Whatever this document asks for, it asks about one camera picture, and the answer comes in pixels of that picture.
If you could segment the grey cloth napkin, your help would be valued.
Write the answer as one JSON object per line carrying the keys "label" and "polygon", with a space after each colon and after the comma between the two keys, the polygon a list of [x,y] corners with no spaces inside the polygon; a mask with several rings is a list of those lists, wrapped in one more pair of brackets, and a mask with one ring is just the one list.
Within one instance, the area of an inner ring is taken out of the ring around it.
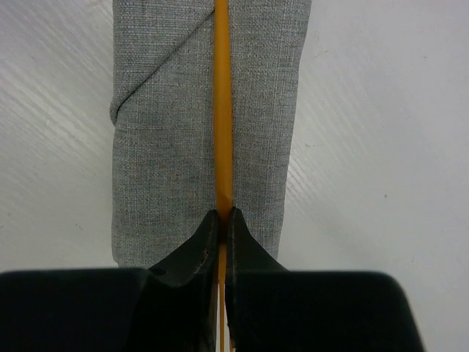
{"label": "grey cloth napkin", "polygon": [[[115,1],[112,254],[150,267],[215,206],[213,3]],[[310,1],[229,2],[234,204],[273,257]]]}

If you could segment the orange plastic fork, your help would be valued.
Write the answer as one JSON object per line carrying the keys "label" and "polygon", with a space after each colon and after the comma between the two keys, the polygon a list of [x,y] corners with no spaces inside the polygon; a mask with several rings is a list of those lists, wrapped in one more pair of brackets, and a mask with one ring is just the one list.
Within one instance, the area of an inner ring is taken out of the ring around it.
{"label": "orange plastic fork", "polygon": [[219,350],[233,351],[226,312],[227,227],[233,203],[232,77],[229,44],[229,2],[214,1],[213,134],[218,240]]}

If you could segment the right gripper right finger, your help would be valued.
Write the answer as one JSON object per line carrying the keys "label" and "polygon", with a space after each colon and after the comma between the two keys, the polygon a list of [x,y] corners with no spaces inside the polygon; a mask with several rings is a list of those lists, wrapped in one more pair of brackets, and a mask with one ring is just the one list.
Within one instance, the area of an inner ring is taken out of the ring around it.
{"label": "right gripper right finger", "polygon": [[422,351],[407,297],[371,271],[290,271],[234,208],[227,230],[225,303],[236,351]]}

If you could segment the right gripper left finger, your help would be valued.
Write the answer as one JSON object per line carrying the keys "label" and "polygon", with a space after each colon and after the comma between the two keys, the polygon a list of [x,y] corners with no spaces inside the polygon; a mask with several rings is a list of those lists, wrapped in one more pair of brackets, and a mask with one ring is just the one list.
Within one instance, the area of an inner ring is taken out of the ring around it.
{"label": "right gripper left finger", "polygon": [[1,275],[3,351],[213,351],[218,214],[151,268]]}

